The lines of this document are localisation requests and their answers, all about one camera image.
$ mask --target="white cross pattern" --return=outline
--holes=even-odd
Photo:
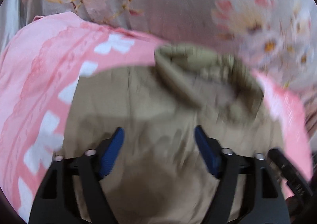
[[[67,105],[72,104],[73,98],[74,98],[74,94],[76,91],[76,87],[78,84],[78,80],[80,76],[91,76],[94,71],[97,69],[98,64],[95,62],[91,62],[91,61],[85,61],[80,68],[79,71],[79,75],[77,77],[77,79],[71,83],[70,85],[68,85],[67,87],[65,87],[59,94],[58,94],[58,98],[64,102]]]
[[[28,223],[33,204],[33,194],[21,177],[19,177],[18,180],[18,188],[21,201],[21,207],[18,209],[18,214],[26,223]]]
[[[126,54],[134,45],[134,40],[122,39],[122,37],[122,34],[110,34],[108,41],[103,42],[95,47],[95,53],[107,55],[113,48],[119,51],[121,54]]]
[[[64,136],[54,133],[59,122],[60,118],[58,116],[51,111],[47,111],[43,117],[35,143],[24,155],[23,162],[33,175],[38,172],[40,163],[48,169],[52,162],[53,151],[59,150],[63,145]]]

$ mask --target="blue gripper pad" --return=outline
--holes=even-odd
[[[104,152],[100,160],[99,176],[104,178],[109,175],[112,168],[115,165],[115,161],[118,157],[119,151],[123,145],[124,131],[122,128],[118,128],[116,133],[112,137],[112,141],[109,144],[107,150]]]
[[[217,140],[207,137],[201,126],[195,127],[194,135],[198,149],[200,151],[200,154],[202,155],[202,158],[207,166],[209,173],[217,177],[221,164],[221,151],[219,151],[221,146],[219,145]],[[217,142],[215,143],[215,148],[212,148],[212,140],[215,140]]]

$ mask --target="beige cloth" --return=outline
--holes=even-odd
[[[122,126],[124,144],[100,182],[119,223],[199,223],[218,181],[207,172],[194,127],[202,125],[209,137],[245,156],[282,147],[281,129],[262,105],[259,85],[234,57],[183,44],[158,49],[155,59],[156,67],[80,77],[63,153],[80,156]],[[80,188],[76,193],[89,219]],[[242,193],[239,178],[232,218]]]

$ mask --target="pink fabric with white pattern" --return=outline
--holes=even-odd
[[[26,222],[52,152],[62,145],[79,75],[153,65],[154,50],[163,43],[152,35],[85,22],[71,12],[37,17],[11,40],[0,55],[0,186]],[[287,154],[311,177],[300,101],[266,77],[258,74],[258,79],[267,105],[282,121]]]

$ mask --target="metal screw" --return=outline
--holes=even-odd
[[[96,154],[96,150],[88,150],[88,151],[85,151],[85,155],[86,156],[92,156],[92,155],[95,155]]]
[[[256,157],[258,160],[261,160],[261,161],[263,161],[265,158],[264,158],[264,155],[263,154],[261,154],[261,153],[256,153],[255,155],[254,155],[254,157]]]
[[[225,155],[232,155],[233,154],[233,151],[229,148],[223,148],[221,151]]]
[[[63,156],[62,155],[57,155],[55,158],[54,158],[54,160],[56,161],[56,162],[60,162],[60,161],[62,161],[63,160]]]

